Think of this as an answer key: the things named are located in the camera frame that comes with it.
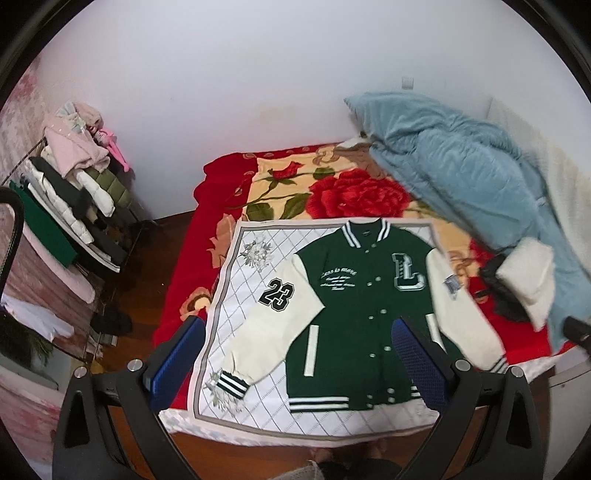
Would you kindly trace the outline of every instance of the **wooden floor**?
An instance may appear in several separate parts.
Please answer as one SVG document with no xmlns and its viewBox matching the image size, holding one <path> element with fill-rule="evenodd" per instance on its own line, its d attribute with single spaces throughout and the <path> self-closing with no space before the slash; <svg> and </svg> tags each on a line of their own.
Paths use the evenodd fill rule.
<svg viewBox="0 0 591 480">
<path fill-rule="evenodd" d="M 115 288 L 115 300 L 121 310 L 131 316 L 134 329 L 130 335 L 119 338 L 117 347 L 105 348 L 101 363 L 107 371 L 120 370 L 133 358 L 145 359 L 152 351 L 151 336 L 160 319 L 166 289 L 191 215 L 192 212 L 182 213 L 159 220 L 160 229 L 150 229 L 142 233 L 128 265 L 111 285 Z M 550 372 L 546 373 L 531 386 L 546 447 L 550 427 L 547 384 L 550 375 Z M 137 472 L 146 478 L 153 478 L 120 409 L 113 408 L 112 415 L 121 442 Z M 449 475 L 461 469 L 484 415 L 483 410 L 475 413 L 462 447 L 450 465 Z M 402 466 L 406 465 L 427 433 L 389 439 L 386 458 Z M 203 480 L 264 480 L 304 466 L 310 457 L 306 448 L 239 447 L 185 434 L 175 434 L 173 439 Z M 340 450 L 337 458 L 346 459 L 358 455 L 361 448 L 362 446 L 358 446 Z"/>
</svg>

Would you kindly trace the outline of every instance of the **sleeve patch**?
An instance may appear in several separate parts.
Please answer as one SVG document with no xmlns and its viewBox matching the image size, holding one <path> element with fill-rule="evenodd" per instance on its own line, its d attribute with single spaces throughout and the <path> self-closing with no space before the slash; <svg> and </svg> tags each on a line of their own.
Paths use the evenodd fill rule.
<svg viewBox="0 0 591 480">
<path fill-rule="evenodd" d="M 462 289 L 462 284 L 459 277 L 457 275 L 450 275 L 445 280 L 443 280 L 443 284 L 447 287 L 447 291 L 455 300 L 457 293 Z"/>
<path fill-rule="evenodd" d="M 268 288 L 261 295 L 259 302 L 271 307 L 276 312 L 282 312 L 287 308 L 294 291 L 294 286 L 291 283 L 274 278 L 269 282 Z"/>
</svg>

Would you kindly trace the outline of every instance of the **white fabric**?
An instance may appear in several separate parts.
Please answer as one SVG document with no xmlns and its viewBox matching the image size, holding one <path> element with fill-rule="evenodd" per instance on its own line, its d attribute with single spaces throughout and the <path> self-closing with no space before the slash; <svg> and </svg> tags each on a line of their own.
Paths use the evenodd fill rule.
<svg viewBox="0 0 591 480">
<path fill-rule="evenodd" d="M 51 310 L 17 300 L 5 293 L 2 294 L 1 303 L 16 321 L 31 330 L 35 330 L 50 342 L 53 341 L 56 335 L 67 338 L 74 335 L 74 327 L 60 320 Z"/>
<path fill-rule="evenodd" d="M 561 148 L 499 100 L 492 100 L 487 120 L 510 132 L 523 152 L 528 153 L 528 161 L 546 181 L 564 235 L 591 274 L 591 180 Z"/>
<path fill-rule="evenodd" d="M 505 355 L 495 329 L 465 288 L 451 295 L 444 281 L 453 275 L 443 254 L 433 249 L 427 254 L 431 301 L 439 329 L 460 349 L 470 363 L 490 370 Z"/>
<path fill-rule="evenodd" d="M 525 237 L 496 271 L 516 296 L 539 332 L 554 301 L 554 252 L 535 238 Z"/>
<path fill-rule="evenodd" d="M 111 196 L 100 188 L 99 184 L 84 170 L 76 168 L 68 176 L 73 176 L 92 196 L 95 205 L 106 217 L 113 215 L 115 204 Z"/>
<path fill-rule="evenodd" d="M 255 303 L 231 340 L 222 369 L 252 385 L 285 358 L 293 340 L 324 308 L 308 282 L 296 254 L 277 267 L 277 277 L 294 286 L 288 306 L 280 311 Z"/>
<path fill-rule="evenodd" d="M 49 145 L 41 150 L 41 158 L 43 158 L 57 171 L 56 158 L 53 156 L 53 152 L 51 151 L 51 147 Z M 74 185 L 74 187 L 78 190 L 85 188 L 92 196 L 92 200 L 94 201 L 95 205 L 106 217 L 113 215 L 115 211 L 113 198 L 111 198 L 111 196 L 106 191 L 104 191 L 101 186 L 84 170 L 75 168 L 66 176 L 66 180 Z"/>
<path fill-rule="evenodd" d="M 361 137 L 358 135 L 357 137 L 349 138 L 348 140 L 341 142 L 335 148 L 341 148 L 343 150 L 355 150 L 360 145 L 368 145 L 370 143 L 371 140 L 368 137 Z"/>
<path fill-rule="evenodd" d="M 27 167 L 30 169 L 31 173 L 37 180 L 37 183 L 43 189 L 43 193 L 47 195 L 47 198 L 60 214 L 60 216 L 64 219 L 64 221 L 69 225 L 72 231 L 82 240 L 86 245 L 91 244 L 95 239 L 92 238 L 92 235 L 82 223 L 82 221 L 77 220 L 72 213 L 72 209 L 70 206 L 61 199 L 61 197 L 56 193 L 53 189 L 53 186 L 45 178 L 45 175 L 37 170 L 33 164 L 27 160 Z"/>
</svg>

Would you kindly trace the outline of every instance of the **green cloth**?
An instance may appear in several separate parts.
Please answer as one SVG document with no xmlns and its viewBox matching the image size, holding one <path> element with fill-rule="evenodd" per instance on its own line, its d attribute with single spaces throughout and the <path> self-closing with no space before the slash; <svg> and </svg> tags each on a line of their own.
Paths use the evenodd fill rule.
<svg viewBox="0 0 591 480">
<path fill-rule="evenodd" d="M 89 167 L 85 172 L 97 182 L 104 191 L 113 199 L 116 207 L 127 208 L 131 204 L 131 194 L 109 169 L 98 172 L 94 167 Z"/>
<path fill-rule="evenodd" d="M 9 184 L 22 200 L 25 208 L 25 222 L 39 241 L 64 267 L 70 266 L 76 259 L 76 251 L 68 242 L 60 227 L 49 214 L 27 192 L 12 180 Z"/>
</svg>

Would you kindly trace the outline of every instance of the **varsity jacket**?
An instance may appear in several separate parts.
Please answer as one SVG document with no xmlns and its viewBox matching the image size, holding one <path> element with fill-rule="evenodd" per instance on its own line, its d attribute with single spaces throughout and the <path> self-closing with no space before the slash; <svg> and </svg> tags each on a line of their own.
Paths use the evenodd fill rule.
<svg viewBox="0 0 591 480">
<path fill-rule="evenodd" d="M 399 317 L 454 359 L 507 369 L 498 335 L 445 257 L 378 219 L 348 222 L 278 266 L 229 342 L 217 387 L 242 399 L 285 359 L 292 413 L 419 398 L 392 349 Z"/>
</svg>

